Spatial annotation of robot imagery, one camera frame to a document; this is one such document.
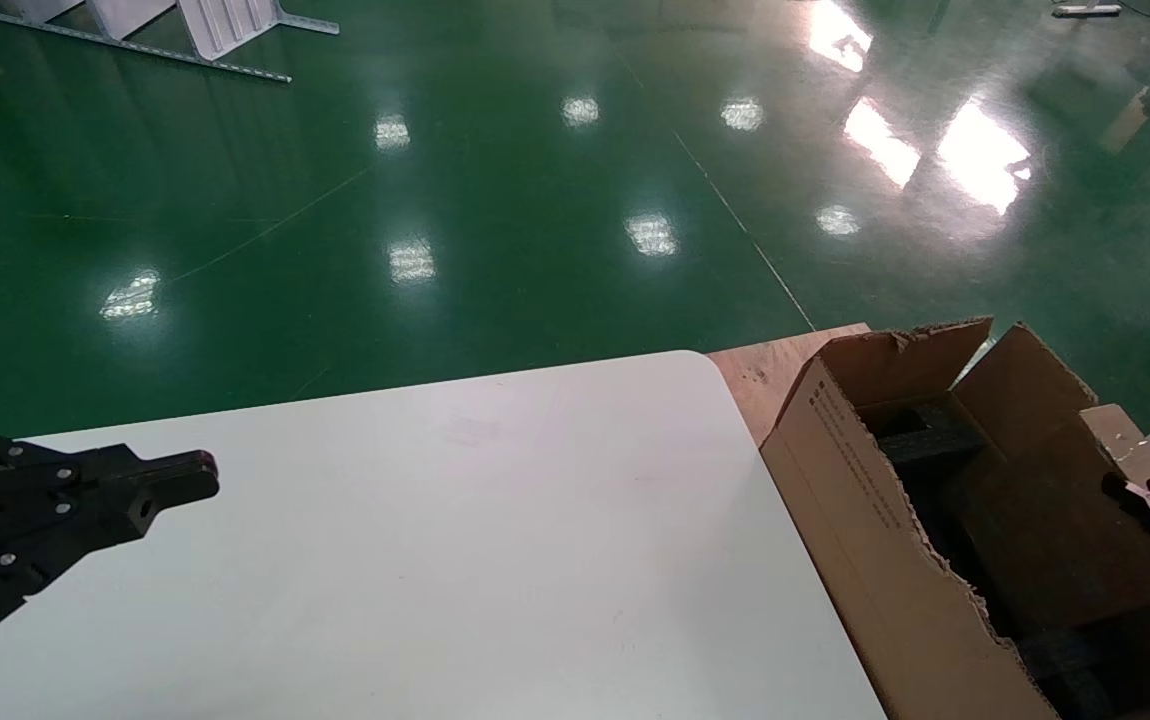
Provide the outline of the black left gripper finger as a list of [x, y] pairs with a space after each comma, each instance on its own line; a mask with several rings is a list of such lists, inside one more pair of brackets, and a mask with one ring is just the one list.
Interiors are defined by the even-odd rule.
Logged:
[[75, 503], [89, 492], [171, 510], [218, 489], [217, 460], [206, 451], [144, 459], [126, 445], [62, 452], [0, 436], [0, 512], [43, 498]]
[[90, 553], [144, 538], [158, 514], [154, 498], [41, 503], [0, 528], [0, 623]]

